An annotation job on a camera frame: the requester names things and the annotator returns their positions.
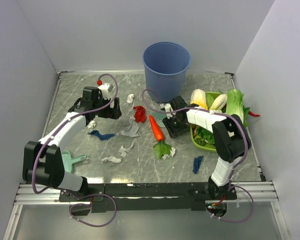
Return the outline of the teal hand brush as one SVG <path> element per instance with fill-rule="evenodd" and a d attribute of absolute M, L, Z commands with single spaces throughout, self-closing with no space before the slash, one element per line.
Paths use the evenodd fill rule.
<path fill-rule="evenodd" d="M 167 117 L 166 114 L 159 113 L 159 112 L 152 112 L 151 115 L 152 115 L 152 117 L 154 118 L 154 120 L 156 121 L 157 125 L 160 128 L 165 128 L 165 125 L 163 123 L 163 119 Z"/>

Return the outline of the teal dustpan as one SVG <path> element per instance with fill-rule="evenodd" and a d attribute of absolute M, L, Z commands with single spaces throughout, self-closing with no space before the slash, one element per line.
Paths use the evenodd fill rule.
<path fill-rule="evenodd" d="M 64 170 L 68 173 L 73 173 L 75 164 L 80 163 L 87 159 L 87 156 L 85 154 L 72 157 L 71 153 L 66 150 L 61 153 L 61 156 L 62 156 Z"/>

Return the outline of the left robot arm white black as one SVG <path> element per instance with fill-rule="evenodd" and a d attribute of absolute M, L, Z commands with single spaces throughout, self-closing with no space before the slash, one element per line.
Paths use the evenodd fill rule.
<path fill-rule="evenodd" d="M 82 97 L 48 135 L 25 145 L 22 169 L 25 182 L 71 191 L 77 201 L 88 197 L 88 180 L 65 170 L 62 151 L 95 117 L 117 120 L 122 115 L 119 98 L 110 98 L 112 89 L 111 83 L 86 86 Z"/>

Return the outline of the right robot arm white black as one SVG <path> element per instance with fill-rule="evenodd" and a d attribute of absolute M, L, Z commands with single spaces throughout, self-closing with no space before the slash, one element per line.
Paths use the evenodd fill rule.
<path fill-rule="evenodd" d="M 218 161 L 208 179 L 208 193 L 213 199 L 220 199 L 229 189 L 236 167 L 251 147 L 240 117 L 206 110 L 194 103 L 188 105 L 181 96 L 169 103 L 161 103 L 160 109 L 166 114 L 162 122 L 172 139 L 183 135 L 190 125 L 213 134 Z"/>

